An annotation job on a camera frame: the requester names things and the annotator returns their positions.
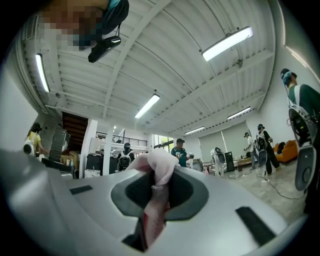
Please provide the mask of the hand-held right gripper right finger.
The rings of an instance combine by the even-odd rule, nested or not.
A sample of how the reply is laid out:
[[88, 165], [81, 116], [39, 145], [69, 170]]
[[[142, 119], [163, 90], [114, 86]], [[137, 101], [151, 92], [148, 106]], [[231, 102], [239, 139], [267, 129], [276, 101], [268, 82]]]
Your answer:
[[207, 204], [209, 190], [204, 183], [205, 174], [190, 168], [176, 167], [168, 183], [169, 210], [166, 222], [188, 221]]

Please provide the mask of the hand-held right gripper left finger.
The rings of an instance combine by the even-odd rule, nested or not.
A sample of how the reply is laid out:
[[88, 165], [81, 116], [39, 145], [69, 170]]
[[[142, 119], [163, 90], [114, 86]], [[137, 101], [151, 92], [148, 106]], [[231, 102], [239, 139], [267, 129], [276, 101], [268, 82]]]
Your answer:
[[115, 185], [112, 202], [124, 216], [141, 217], [152, 197], [153, 185], [154, 171], [139, 172]]

